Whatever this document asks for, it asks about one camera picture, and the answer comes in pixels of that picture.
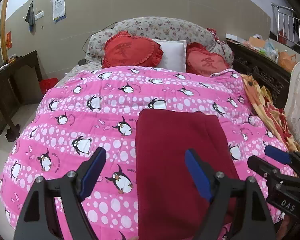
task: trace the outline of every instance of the carved wooden cabinet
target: carved wooden cabinet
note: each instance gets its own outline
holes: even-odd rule
[[[260,87],[264,85],[270,90],[274,106],[284,108],[288,98],[291,73],[252,49],[229,40],[227,44],[234,53],[234,70],[252,75]]]

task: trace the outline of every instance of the floral bed headboard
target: floral bed headboard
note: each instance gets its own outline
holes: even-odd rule
[[[216,41],[212,33],[194,23],[165,17],[140,17],[118,22],[113,29],[107,29],[91,36],[88,52],[99,57],[104,56],[106,41],[118,33],[126,30],[132,35],[145,36],[151,39],[167,41],[186,40],[187,44],[198,42],[210,52],[215,52],[232,66],[233,53],[224,42]],[[95,57],[87,54],[86,59],[94,60]]]

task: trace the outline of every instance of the screw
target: screw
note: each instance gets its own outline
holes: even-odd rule
[[[217,171],[216,176],[217,178],[222,179],[225,176],[225,174],[222,171]]]
[[[67,173],[67,176],[69,177],[69,178],[73,178],[74,176],[75,176],[75,171],[69,171],[68,173]]]
[[[253,176],[249,176],[248,181],[251,182],[251,183],[256,182],[256,178],[253,177]]]
[[[41,181],[43,181],[44,177],[39,176],[35,179],[36,182],[40,183]]]

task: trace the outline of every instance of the pink comforter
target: pink comforter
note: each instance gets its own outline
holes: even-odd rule
[[[64,86],[48,91],[36,118],[23,131],[5,163],[0,194],[10,225],[16,226],[37,176],[60,178],[76,170],[100,146],[107,152],[107,161],[82,206],[99,239],[137,236],[135,129],[138,115],[145,108],[217,115],[243,180],[255,175],[247,167],[252,155],[292,175],[289,167],[265,157],[267,144],[279,149],[285,146],[252,114],[242,79],[232,69],[211,77],[134,66],[82,71]],[[113,179],[115,173],[118,183]],[[266,197],[265,180],[258,175],[256,178]],[[64,238],[71,239],[60,198],[56,198],[56,207]],[[280,212],[271,207],[271,214],[277,220]]]

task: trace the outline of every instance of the red basket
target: red basket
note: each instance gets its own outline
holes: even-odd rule
[[[46,92],[49,89],[53,88],[57,83],[58,83],[58,79],[57,78],[50,78],[50,79],[41,80],[39,82],[39,86],[40,86],[42,94],[45,95]]]

